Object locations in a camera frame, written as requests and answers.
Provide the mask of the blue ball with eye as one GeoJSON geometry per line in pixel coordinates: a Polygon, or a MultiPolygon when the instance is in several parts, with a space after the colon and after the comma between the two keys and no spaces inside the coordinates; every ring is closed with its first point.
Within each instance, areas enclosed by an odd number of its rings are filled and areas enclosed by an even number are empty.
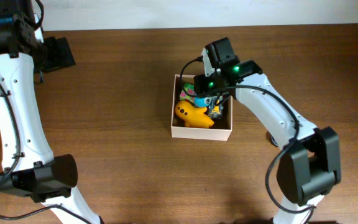
{"type": "Polygon", "coordinates": [[[211,98],[195,98],[194,104],[199,108],[208,107],[211,104],[211,98]]]}

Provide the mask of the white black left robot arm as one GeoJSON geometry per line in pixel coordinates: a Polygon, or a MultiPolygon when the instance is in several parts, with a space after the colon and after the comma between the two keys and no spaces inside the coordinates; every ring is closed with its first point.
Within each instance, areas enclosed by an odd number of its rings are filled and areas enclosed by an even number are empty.
{"type": "Polygon", "coordinates": [[[66,38],[44,37],[30,0],[0,0],[0,192],[29,197],[62,223],[101,223],[78,189],[72,155],[55,156],[45,137],[34,74],[74,66],[66,38]]]}

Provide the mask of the yellow rubber animal toy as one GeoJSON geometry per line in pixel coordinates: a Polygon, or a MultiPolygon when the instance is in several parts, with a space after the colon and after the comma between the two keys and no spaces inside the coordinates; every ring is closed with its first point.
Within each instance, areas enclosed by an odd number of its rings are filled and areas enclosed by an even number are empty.
{"type": "Polygon", "coordinates": [[[207,107],[195,108],[188,101],[175,105],[175,114],[184,121],[186,128],[211,128],[214,121],[206,114],[207,110],[207,107]]]}

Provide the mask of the grey red toy car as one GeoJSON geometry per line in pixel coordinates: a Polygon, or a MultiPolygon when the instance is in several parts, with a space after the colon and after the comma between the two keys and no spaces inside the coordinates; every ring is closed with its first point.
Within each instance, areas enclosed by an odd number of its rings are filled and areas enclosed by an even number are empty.
{"type": "Polygon", "coordinates": [[[214,97],[211,99],[211,103],[208,105],[208,116],[211,119],[222,119],[223,118],[223,103],[221,101],[223,97],[214,97]]]}

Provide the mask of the multicoloured puzzle cube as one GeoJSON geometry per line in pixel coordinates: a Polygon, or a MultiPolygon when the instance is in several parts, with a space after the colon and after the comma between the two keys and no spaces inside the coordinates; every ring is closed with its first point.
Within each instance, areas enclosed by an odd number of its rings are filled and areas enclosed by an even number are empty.
{"type": "Polygon", "coordinates": [[[194,91],[194,84],[191,83],[184,83],[183,89],[179,94],[180,101],[187,101],[191,104],[195,104],[195,91],[194,91]]]}

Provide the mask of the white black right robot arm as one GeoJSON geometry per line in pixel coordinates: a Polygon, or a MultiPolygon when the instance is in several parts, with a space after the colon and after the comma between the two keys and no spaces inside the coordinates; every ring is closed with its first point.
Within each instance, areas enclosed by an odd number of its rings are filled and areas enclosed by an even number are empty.
{"type": "Polygon", "coordinates": [[[317,204],[341,181],[339,136],[299,114],[253,60],[240,61],[225,37],[204,46],[204,74],[194,78],[198,97],[227,93],[247,107],[280,152],[268,166],[265,187],[278,207],[273,223],[308,223],[317,204]]]}

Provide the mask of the black round turbine cap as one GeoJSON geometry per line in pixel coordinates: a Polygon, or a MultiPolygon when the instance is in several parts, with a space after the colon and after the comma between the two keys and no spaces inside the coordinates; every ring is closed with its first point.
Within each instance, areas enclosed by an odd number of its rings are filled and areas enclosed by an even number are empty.
{"type": "Polygon", "coordinates": [[[278,143],[272,135],[270,136],[270,142],[273,146],[278,147],[278,143]]]}

